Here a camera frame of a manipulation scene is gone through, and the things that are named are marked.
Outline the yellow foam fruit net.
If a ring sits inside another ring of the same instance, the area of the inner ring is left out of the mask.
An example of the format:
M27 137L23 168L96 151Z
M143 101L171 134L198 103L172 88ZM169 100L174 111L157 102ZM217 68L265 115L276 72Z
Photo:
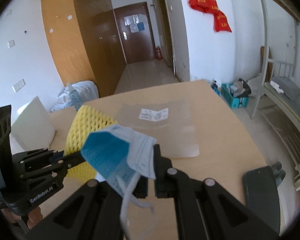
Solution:
M83 105L78 110L66 137L64 155L75 153L83 147L88 135L92 132L102 130L117 121L94 107ZM85 183L94 179L97 172L87 162L79 164L68 170L67 176Z

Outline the blue surgical face mask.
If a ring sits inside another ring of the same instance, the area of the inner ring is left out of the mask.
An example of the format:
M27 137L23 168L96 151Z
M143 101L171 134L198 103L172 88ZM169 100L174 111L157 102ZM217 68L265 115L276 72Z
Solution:
M122 197L120 222L128 232L130 203L154 210L150 203L142 203L133 196L141 177L156 179L154 146L157 140L118 124L110 125L88 135L81 155L101 177Z

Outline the brown paper sheet with label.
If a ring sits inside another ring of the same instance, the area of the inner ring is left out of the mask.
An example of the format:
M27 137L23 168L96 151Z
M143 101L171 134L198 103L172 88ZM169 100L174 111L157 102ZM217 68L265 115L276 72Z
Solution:
M122 126L154 137L164 157L180 159L199 155L196 128L186 101L123 105L115 119Z

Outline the white foam box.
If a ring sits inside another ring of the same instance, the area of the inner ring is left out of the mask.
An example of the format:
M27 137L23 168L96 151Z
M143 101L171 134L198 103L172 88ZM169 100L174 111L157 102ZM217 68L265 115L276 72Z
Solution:
M37 96L17 110L11 134L22 149L49 148L55 133L50 116Z

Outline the white plastic bag bundle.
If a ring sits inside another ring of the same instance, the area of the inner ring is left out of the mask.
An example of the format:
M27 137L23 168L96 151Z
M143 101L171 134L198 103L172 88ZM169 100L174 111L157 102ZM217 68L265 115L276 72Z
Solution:
M93 81L81 81L77 83L68 83L57 96L53 103L51 112L74 106L76 110L88 101L99 98L97 85Z

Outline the black slippers on floor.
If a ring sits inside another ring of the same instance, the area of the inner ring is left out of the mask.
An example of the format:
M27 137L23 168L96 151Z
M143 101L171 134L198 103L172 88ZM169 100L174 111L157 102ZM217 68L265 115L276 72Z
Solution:
M271 165L271 169L275 178L276 186L279 187L286 176L286 172L282 169L282 164L279 161Z

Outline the teal cardboard box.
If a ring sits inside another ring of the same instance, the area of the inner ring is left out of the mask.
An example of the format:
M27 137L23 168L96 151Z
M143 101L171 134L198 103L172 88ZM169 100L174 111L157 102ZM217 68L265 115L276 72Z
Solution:
M231 109L247 107L250 94L251 88L242 78L221 85L221 95Z

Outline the wooden wardrobe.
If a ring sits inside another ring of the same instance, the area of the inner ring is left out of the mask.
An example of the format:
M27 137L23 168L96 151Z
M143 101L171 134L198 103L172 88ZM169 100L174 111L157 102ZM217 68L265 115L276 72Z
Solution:
M41 0L49 49L64 85L93 81L114 94L126 67L111 0Z

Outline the grey metal bunk bed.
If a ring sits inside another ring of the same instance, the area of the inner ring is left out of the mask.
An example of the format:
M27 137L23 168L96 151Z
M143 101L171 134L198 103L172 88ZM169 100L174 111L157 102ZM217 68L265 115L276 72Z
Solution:
M287 148L300 191L300 12L291 0L260 1L264 45L253 112L261 112Z

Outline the red fire extinguisher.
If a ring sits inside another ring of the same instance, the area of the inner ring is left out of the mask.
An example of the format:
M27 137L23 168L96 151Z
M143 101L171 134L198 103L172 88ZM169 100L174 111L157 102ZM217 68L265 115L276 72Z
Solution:
M162 53L161 53L161 48L157 46L155 48L155 53L156 53L156 59L161 61L162 60Z

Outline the dark brown entrance door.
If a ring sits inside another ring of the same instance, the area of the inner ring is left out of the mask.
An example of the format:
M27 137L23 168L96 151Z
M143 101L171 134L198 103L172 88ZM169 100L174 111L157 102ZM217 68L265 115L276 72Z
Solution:
M114 10L127 64L155 59L155 43L146 2Z

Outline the side room doorway frame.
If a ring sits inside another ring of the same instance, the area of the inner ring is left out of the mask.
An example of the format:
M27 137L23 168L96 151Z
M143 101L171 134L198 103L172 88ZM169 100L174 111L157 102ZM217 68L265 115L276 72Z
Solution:
M160 22L159 38L161 44L162 57L173 71L173 74L175 75L174 49L166 1L156 1Z

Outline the red banners on wall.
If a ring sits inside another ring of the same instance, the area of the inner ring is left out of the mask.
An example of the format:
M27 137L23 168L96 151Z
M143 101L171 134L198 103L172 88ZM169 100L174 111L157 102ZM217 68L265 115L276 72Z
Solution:
M215 32L226 31L232 33L228 19L224 12L219 9L216 0L189 0L188 3L193 10L213 16L213 27Z

